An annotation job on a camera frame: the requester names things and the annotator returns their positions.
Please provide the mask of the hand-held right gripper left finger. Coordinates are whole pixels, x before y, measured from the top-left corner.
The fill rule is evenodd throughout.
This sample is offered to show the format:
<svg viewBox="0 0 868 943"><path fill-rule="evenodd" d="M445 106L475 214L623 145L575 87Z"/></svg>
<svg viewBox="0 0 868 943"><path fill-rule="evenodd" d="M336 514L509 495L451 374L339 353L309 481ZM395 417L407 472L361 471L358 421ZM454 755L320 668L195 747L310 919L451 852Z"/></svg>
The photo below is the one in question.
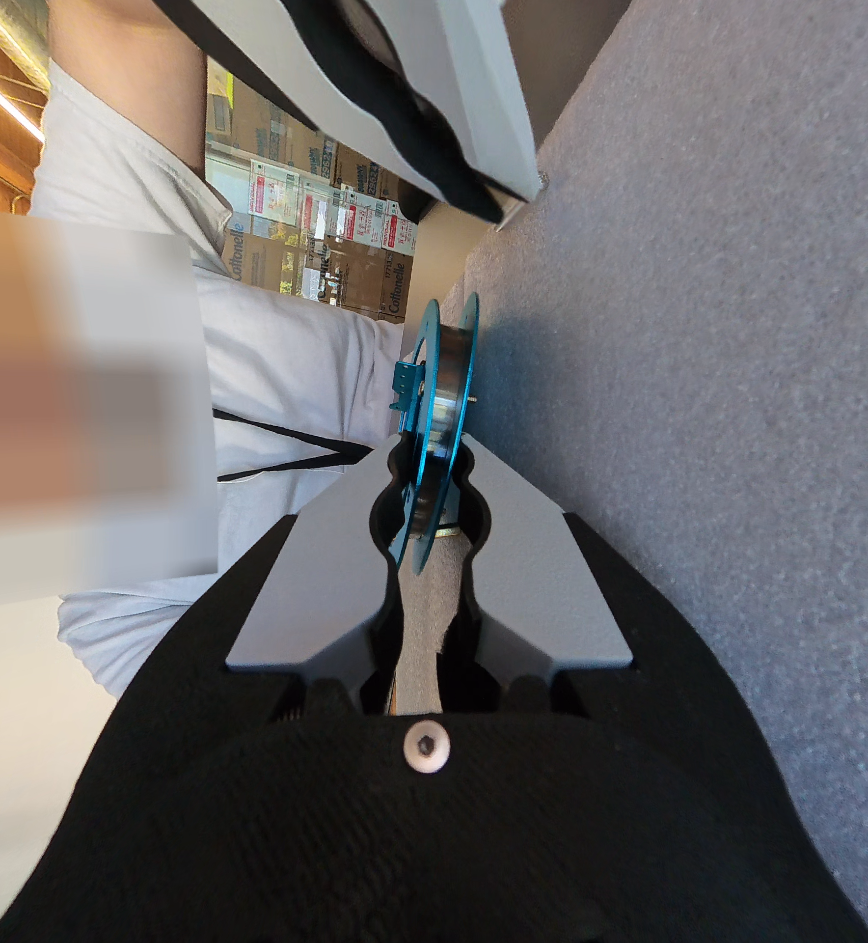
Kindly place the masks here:
<svg viewBox="0 0 868 943"><path fill-rule="evenodd" d="M385 713L404 612L390 553L404 521L408 436L391 436L297 514L231 648L233 670L340 681Z"/></svg>

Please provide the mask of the blue metal turntable bearing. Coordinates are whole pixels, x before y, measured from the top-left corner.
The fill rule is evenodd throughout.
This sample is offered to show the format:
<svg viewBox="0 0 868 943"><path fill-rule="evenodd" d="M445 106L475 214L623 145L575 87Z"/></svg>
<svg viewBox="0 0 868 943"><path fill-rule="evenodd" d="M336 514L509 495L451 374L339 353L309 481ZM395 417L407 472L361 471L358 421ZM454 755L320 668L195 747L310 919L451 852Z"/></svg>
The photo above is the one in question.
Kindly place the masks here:
<svg viewBox="0 0 868 943"><path fill-rule="evenodd" d="M428 303L410 359L395 366L393 409L413 453L403 490L405 523L392 545L401 563L410 540L414 573L423 571L440 531L458 533L460 493L451 482L473 375L479 300L473 292L457 327L442 326L437 301Z"/></svg>

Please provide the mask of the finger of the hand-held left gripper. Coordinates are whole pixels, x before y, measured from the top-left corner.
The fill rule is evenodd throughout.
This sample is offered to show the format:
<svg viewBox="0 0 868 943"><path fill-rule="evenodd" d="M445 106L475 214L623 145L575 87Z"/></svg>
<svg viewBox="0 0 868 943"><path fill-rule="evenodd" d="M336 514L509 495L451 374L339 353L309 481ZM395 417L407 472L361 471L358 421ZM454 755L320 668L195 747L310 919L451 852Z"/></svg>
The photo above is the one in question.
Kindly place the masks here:
<svg viewBox="0 0 868 943"><path fill-rule="evenodd" d="M488 222L501 208L438 109L375 57L338 2L203 2L202 11L319 129L442 202Z"/></svg>
<svg viewBox="0 0 868 943"><path fill-rule="evenodd" d="M467 165L534 199L536 149L502 2L388 1L386 31L407 83L450 125Z"/></svg>

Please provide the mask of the person's white shirt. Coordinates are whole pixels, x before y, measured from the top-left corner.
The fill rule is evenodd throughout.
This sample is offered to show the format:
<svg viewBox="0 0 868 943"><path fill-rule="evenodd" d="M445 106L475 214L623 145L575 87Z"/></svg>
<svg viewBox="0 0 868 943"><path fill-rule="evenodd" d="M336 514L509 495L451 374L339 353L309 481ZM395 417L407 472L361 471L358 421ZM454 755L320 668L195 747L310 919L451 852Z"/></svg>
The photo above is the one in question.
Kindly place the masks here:
<svg viewBox="0 0 868 943"><path fill-rule="evenodd" d="M334 442L383 442L402 328L226 276L221 253L231 210L219 195L53 60L50 77L47 143L32 212L185 238L214 407ZM303 442L246 423L216 418L215 431L219 475L315 454ZM342 473L263 471L220 482L219 574ZM192 576L67 595L59 608L59 640L118 698L216 579Z"/></svg>

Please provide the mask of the person's left forearm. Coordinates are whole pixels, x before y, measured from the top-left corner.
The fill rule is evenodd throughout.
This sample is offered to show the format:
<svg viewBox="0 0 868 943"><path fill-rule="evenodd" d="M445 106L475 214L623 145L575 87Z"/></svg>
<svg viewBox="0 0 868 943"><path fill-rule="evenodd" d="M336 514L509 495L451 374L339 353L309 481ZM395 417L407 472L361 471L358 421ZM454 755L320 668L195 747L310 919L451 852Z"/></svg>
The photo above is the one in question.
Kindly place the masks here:
<svg viewBox="0 0 868 943"><path fill-rule="evenodd" d="M151 1L51 1L53 60L204 177L207 57Z"/></svg>

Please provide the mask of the white foam sheet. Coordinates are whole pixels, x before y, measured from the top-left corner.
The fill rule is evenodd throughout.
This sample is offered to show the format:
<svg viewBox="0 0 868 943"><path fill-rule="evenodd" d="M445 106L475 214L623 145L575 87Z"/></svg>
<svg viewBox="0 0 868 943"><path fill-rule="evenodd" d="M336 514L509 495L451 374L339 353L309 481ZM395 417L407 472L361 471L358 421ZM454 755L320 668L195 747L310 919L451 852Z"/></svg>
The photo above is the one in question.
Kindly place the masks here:
<svg viewBox="0 0 868 943"><path fill-rule="evenodd" d="M868 2L629 2L469 253L469 428L578 513L638 666L569 706L707 773L752 842L796 810L868 925Z"/></svg>

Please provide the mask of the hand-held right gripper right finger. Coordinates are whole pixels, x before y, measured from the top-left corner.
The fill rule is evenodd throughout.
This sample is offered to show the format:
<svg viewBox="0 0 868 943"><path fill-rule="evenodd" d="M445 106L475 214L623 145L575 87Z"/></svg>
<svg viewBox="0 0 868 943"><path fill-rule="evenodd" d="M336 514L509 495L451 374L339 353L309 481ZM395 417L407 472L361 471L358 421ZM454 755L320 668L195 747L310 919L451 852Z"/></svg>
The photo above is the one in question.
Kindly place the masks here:
<svg viewBox="0 0 868 943"><path fill-rule="evenodd" d="M498 697L517 678L622 668L631 650L560 507L472 436L455 465L471 542L443 640L441 695Z"/></svg>

